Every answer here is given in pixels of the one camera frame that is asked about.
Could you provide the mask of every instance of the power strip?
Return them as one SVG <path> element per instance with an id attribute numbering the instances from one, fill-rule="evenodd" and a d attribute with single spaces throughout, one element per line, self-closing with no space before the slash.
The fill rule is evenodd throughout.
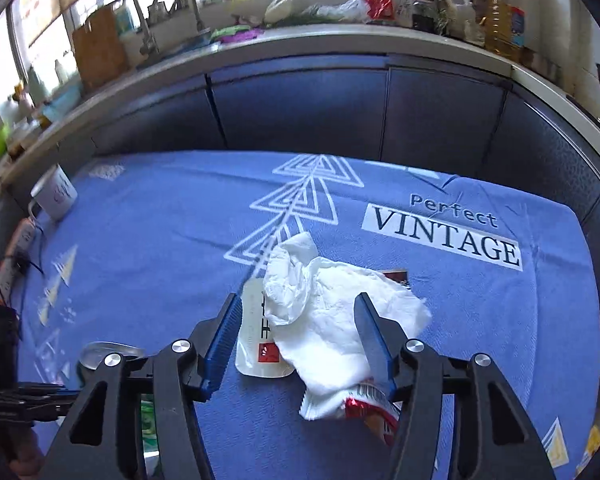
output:
<path id="1" fill-rule="evenodd" d="M 28 260 L 27 253 L 35 233 L 36 226 L 30 218 L 21 220 L 13 232 L 13 236 L 4 253 L 4 258 L 0 263 L 0 304 L 5 304 L 5 301 L 9 301 L 11 289 L 16 279 L 21 275 L 20 266 L 16 258 L 11 258 L 10 256 L 21 255 L 24 259 Z"/>

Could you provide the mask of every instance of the red plastic bag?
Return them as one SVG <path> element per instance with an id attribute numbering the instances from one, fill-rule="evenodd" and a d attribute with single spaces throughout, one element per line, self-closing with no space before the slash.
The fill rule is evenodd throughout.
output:
<path id="1" fill-rule="evenodd" d="M 393 20 L 394 19 L 394 1 L 393 0 L 366 0 L 371 7 L 368 12 L 372 20 Z"/>

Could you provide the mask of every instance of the wooden cutting board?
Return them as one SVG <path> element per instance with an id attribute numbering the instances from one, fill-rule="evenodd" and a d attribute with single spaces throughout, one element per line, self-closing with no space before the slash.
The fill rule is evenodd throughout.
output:
<path id="1" fill-rule="evenodd" d="M 73 38 L 75 62 L 87 92 L 94 91 L 129 70 L 111 6 L 93 12 L 82 27 L 74 30 Z"/>

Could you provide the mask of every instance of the white enamel mug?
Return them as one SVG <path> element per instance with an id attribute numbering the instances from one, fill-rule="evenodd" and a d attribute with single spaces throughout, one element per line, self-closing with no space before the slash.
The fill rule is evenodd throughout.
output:
<path id="1" fill-rule="evenodd" d="M 31 190 L 31 197 L 33 200 L 29 203 L 29 216 L 32 219 L 35 219 L 32 208 L 37 202 L 49 218 L 58 222 L 71 209 L 78 198 L 78 192 L 62 168 L 55 164 L 36 182 Z"/>

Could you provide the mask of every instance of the sink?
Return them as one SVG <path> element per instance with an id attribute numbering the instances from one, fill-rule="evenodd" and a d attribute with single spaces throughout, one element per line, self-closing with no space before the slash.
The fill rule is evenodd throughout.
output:
<path id="1" fill-rule="evenodd" d="M 193 50 L 197 50 L 199 48 L 207 46 L 210 43 L 211 30 L 203 30 L 195 38 L 188 38 L 183 42 L 177 44 L 176 46 L 172 46 L 171 48 L 161 50 L 158 54 L 153 54 L 149 56 L 142 63 L 139 63 L 136 66 L 136 70 L 144 70 L 145 68 L 149 68 L 150 66 L 158 64 L 166 59 L 171 59 L 172 57 L 179 56 L 180 54 L 184 54 L 186 52 L 192 52 Z"/>

